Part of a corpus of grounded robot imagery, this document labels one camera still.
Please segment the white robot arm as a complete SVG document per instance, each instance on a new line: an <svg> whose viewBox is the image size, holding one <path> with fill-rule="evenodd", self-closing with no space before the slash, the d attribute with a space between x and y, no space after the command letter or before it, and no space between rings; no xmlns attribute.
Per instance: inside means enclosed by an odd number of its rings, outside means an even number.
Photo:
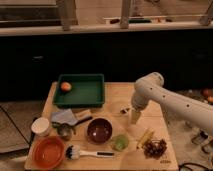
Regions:
<svg viewBox="0 0 213 171"><path fill-rule="evenodd" d="M155 101L213 136L213 106L169 91L163 85L164 78L158 72L137 79L131 98L132 107L142 111L150 100Z"/></svg>

